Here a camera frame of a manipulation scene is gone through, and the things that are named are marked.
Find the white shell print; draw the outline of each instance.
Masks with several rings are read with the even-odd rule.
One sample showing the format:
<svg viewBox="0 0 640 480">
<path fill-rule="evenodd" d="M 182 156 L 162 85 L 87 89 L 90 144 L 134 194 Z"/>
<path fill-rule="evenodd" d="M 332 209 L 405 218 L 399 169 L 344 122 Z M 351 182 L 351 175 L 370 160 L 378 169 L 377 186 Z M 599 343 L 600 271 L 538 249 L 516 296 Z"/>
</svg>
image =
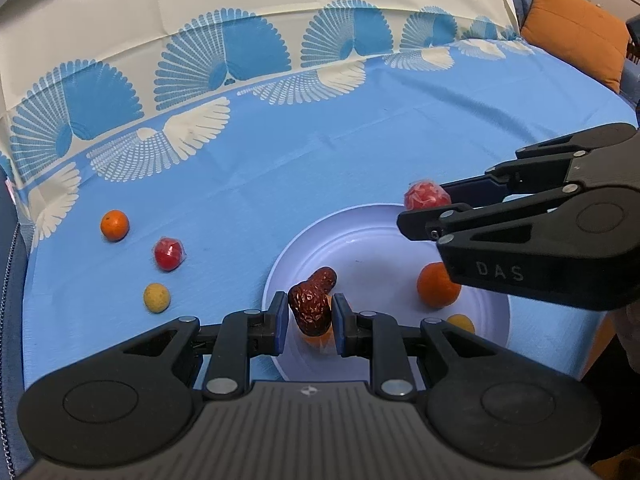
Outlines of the white shell print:
<svg viewBox="0 0 640 480">
<path fill-rule="evenodd" d="M 51 175 L 30 190 L 28 203 L 30 218 L 35 218 L 35 232 L 31 251 L 38 242 L 49 238 L 78 200 L 80 172 L 74 162 Z"/>
<path fill-rule="evenodd" d="M 229 99 L 220 97 L 175 114 L 161 131 L 139 128 L 87 153 L 95 172 L 106 180 L 127 182 L 168 170 L 215 139 L 229 118 Z"/>
<path fill-rule="evenodd" d="M 503 48 L 506 48 L 510 52 L 520 54 L 521 56 L 530 56 L 530 54 L 533 54 L 533 50 L 531 50 L 528 45 L 524 44 L 521 41 L 500 41 L 499 45 Z"/>
<path fill-rule="evenodd" d="M 449 47 L 432 46 L 385 56 L 385 64 L 404 70 L 446 70 L 453 66 Z"/>
<path fill-rule="evenodd" d="M 456 43 L 456 46 L 460 49 L 465 56 L 477 57 L 479 59 L 505 59 L 504 53 L 495 46 L 495 43 L 487 40 L 478 40 L 472 38 L 471 40 L 461 40 Z"/>
<path fill-rule="evenodd" d="M 285 76 L 245 88 L 238 95 L 251 93 L 272 105 L 310 103 L 347 94 L 364 83 L 365 77 L 364 63 L 353 61 Z"/>
</svg>

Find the person's hand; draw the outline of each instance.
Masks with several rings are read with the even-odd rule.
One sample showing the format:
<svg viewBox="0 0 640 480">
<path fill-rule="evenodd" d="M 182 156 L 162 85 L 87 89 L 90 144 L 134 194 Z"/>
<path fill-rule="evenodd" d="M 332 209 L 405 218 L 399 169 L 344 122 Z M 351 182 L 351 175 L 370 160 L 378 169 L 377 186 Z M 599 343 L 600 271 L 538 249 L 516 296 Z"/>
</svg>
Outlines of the person's hand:
<svg viewBox="0 0 640 480">
<path fill-rule="evenodd" d="M 611 316 L 629 365 L 640 374 L 640 301 L 613 311 Z"/>
</svg>

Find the red ball in plastic wrap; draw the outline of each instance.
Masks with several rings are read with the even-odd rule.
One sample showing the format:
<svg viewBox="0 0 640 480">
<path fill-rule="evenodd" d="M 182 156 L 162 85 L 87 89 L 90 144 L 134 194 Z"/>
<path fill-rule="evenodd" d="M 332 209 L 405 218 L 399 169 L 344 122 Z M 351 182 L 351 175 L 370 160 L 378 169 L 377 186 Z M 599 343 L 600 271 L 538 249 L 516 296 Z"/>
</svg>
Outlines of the red ball in plastic wrap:
<svg viewBox="0 0 640 480">
<path fill-rule="evenodd" d="M 160 238 L 154 246 L 154 258 L 162 270 L 174 270 L 185 256 L 182 243 L 175 238 Z"/>
<path fill-rule="evenodd" d="M 421 180 L 404 194 L 404 207 L 408 211 L 451 204 L 449 193 L 433 180 Z"/>
</svg>

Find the small yellow ball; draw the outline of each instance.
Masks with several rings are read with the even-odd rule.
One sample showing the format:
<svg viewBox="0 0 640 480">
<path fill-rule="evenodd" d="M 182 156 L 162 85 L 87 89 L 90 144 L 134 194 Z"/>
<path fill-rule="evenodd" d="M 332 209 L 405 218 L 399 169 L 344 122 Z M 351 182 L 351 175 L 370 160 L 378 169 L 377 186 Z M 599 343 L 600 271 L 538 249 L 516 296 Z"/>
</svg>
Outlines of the small yellow ball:
<svg viewBox="0 0 640 480">
<path fill-rule="evenodd" d="M 476 333 L 476 327 L 472 323 L 472 321 L 465 316 L 464 314 L 454 314 L 453 316 L 447 317 L 447 322 L 451 323 L 462 330 L 466 330 L 467 332 L 471 332 L 472 334 Z"/>
<path fill-rule="evenodd" d="M 160 283 L 151 283 L 146 286 L 143 294 L 146 307 L 154 314 L 160 314 L 166 310 L 171 303 L 169 290 Z"/>
</svg>

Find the screw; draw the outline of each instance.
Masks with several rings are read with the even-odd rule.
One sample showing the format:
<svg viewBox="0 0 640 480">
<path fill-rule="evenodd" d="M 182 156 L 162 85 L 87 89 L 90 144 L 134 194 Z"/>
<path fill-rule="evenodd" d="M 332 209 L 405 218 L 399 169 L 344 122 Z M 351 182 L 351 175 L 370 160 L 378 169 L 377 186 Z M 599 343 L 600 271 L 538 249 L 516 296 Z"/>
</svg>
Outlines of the screw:
<svg viewBox="0 0 640 480">
<path fill-rule="evenodd" d="M 238 389 L 238 383 L 228 377 L 216 377 L 207 383 L 207 390 L 212 394 L 226 395 Z"/>
<path fill-rule="evenodd" d="M 563 193 L 575 193 L 576 191 L 578 191 L 577 184 L 567 184 L 562 188 Z"/>
<path fill-rule="evenodd" d="M 444 245 L 444 244 L 448 244 L 452 240 L 453 240 L 453 235 L 444 235 L 442 238 L 438 240 L 438 243 L 440 245 Z"/>
<path fill-rule="evenodd" d="M 414 386 L 404 379 L 389 379 L 382 383 L 382 391 L 394 397 L 404 397 L 414 390 Z"/>
</svg>

